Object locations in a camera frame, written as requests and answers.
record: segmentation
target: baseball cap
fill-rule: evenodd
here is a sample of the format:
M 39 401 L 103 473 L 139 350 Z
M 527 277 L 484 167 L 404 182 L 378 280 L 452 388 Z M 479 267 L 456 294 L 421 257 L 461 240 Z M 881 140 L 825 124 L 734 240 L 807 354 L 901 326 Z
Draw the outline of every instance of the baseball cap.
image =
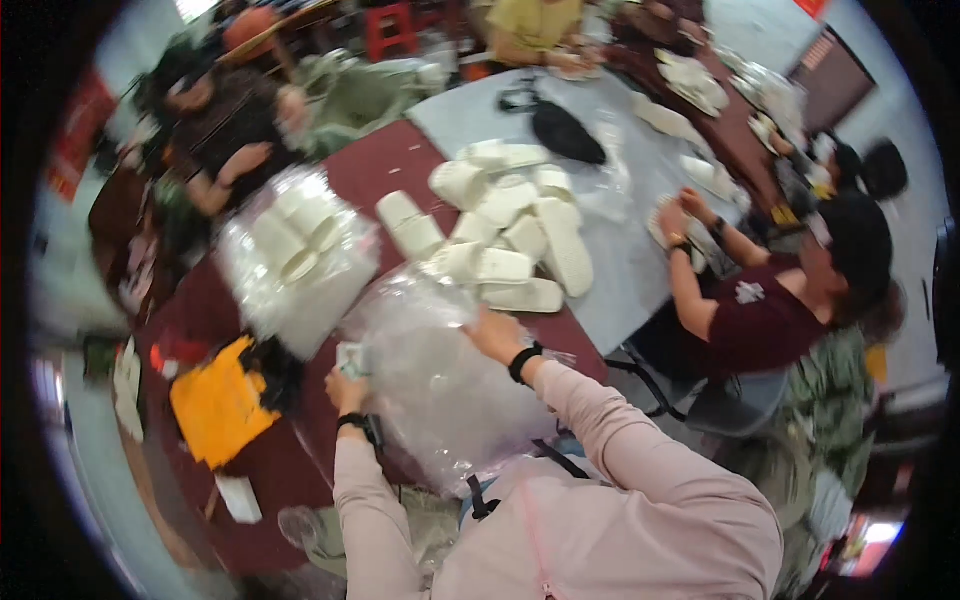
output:
M 833 269 L 852 289 L 872 298 L 890 285 L 894 244 L 883 210 L 861 192 L 842 192 L 809 220 L 817 242 L 830 252 Z

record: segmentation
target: yellow bag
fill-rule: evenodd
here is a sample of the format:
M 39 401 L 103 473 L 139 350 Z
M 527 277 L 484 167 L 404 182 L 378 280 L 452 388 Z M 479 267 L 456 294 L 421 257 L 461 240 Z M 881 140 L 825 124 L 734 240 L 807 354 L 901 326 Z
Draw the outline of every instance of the yellow bag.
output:
M 208 365 L 178 377 L 170 403 L 190 453 L 210 470 L 230 462 L 240 450 L 266 431 L 279 413 L 260 407 L 267 389 L 263 376 L 244 372 L 240 354 L 253 345 L 242 337 Z

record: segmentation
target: hand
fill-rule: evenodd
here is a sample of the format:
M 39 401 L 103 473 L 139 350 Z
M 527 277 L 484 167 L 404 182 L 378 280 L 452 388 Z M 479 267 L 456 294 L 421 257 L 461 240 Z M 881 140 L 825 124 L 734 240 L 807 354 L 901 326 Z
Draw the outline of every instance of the hand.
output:
M 287 85 L 280 90 L 276 115 L 291 132 L 300 132 L 306 125 L 306 96 L 299 87 Z
M 684 212 L 679 200 L 674 200 L 660 208 L 660 231 L 663 239 L 671 243 L 671 239 L 680 236 L 686 239 L 686 228 L 690 224 L 690 216 Z
M 783 139 L 783 137 L 777 132 L 770 132 L 770 137 L 768 139 L 770 145 L 774 150 L 777 151 L 777 154 L 780 156 L 790 156 L 793 154 L 793 144 Z
M 476 324 L 466 325 L 464 332 L 485 356 L 505 367 L 525 349 L 520 343 L 523 337 L 520 323 L 509 315 L 491 312 L 486 305 L 480 307 Z
M 340 412 L 340 416 L 349 413 L 359 413 L 363 408 L 363 401 L 370 392 L 370 386 L 366 377 L 351 380 L 340 371 L 339 367 L 334 367 L 333 371 L 326 376 L 326 394 L 330 396 L 330 404 Z
M 268 142 L 247 144 L 233 153 L 233 156 L 230 157 L 227 164 L 220 169 L 220 175 L 217 176 L 217 181 L 226 186 L 233 185 L 238 177 L 248 174 L 266 162 L 273 151 L 274 145 Z
M 548 66 L 555 66 L 565 73 L 576 73 L 586 71 L 589 67 L 587 62 L 575 54 L 566 52 L 549 52 L 546 55 Z
M 680 206 L 692 216 L 697 221 L 703 223 L 708 228 L 713 225 L 713 221 L 716 220 L 716 215 L 710 210 L 707 203 L 704 202 L 704 197 L 701 196 L 697 190 L 685 187 L 680 190 L 680 196 L 677 197 L 677 200 L 680 202 Z

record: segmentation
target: plastic stool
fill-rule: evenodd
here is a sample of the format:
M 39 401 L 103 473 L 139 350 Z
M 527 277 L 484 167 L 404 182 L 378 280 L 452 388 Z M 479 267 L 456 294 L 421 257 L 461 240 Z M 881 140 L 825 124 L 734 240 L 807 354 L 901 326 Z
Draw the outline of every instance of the plastic stool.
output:
M 389 46 L 403 44 L 407 52 L 415 54 L 418 50 L 417 31 L 414 29 L 413 18 L 410 15 L 410 3 L 398 2 L 390 6 L 366 10 L 367 19 L 367 56 L 371 62 L 379 62 L 383 58 L 383 49 Z M 399 30 L 396 36 L 384 37 L 384 20 L 391 19 Z

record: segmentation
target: black cap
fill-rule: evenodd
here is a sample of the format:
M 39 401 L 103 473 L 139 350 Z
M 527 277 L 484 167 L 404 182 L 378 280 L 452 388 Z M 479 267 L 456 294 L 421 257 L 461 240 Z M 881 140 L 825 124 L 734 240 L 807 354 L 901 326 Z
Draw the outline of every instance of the black cap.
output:
M 906 188 L 906 165 L 897 146 L 887 138 L 877 142 L 863 157 L 860 178 L 874 200 L 888 200 Z
M 859 192 L 845 192 L 820 203 L 829 232 L 827 248 L 833 269 L 852 290 L 867 298 L 882 297 L 890 286 L 894 243 L 879 205 Z
M 154 91 L 160 96 L 166 96 L 170 88 L 181 81 L 181 90 L 188 90 L 213 68 L 213 64 L 214 61 L 194 48 L 191 41 L 176 41 L 160 57 L 151 75 Z

